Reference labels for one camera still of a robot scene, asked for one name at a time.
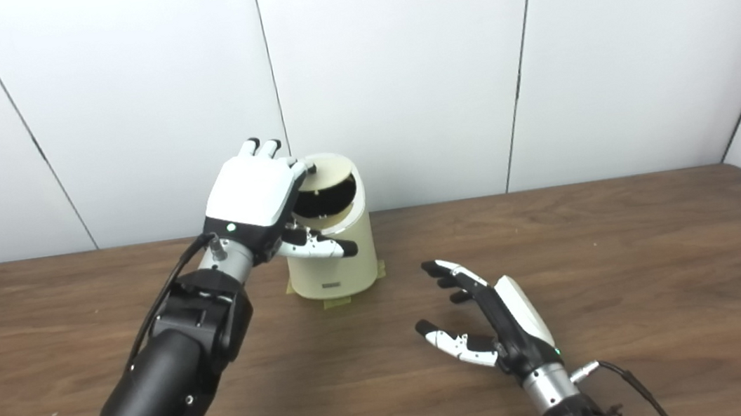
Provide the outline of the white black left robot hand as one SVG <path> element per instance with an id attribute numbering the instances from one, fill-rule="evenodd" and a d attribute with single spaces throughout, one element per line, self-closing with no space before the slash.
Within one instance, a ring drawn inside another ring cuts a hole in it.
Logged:
<path id="1" fill-rule="evenodd" d="M 247 278 L 274 257 L 351 258 L 358 245 L 296 224 L 300 188 L 318 166 L 308 158 L 276 157 L 277 139 L 252 137 L 221 166 L 208 195 L 203 233 L 210 240 L 204 261 L 224 273 Z"/>

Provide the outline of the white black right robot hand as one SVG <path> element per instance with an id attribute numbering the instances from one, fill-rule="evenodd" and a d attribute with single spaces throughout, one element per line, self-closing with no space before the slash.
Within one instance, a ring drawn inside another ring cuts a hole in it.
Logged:
<path id="1" fill-rule="evenodd" d="M 425 261 L 421 269 L 439 287 L 455 289 L 450 296 L 453 304 L 476 302 L 493 329 L 492 335 L 473 335 L 419 320 L 415 330 L 429 344 L 458 361 L 497 367 L 520 383 L 543 375 L 570 379 L 553 336 L 518 283 L 502 276 L 492 284 L 464 265 L 445 260 Z"/>

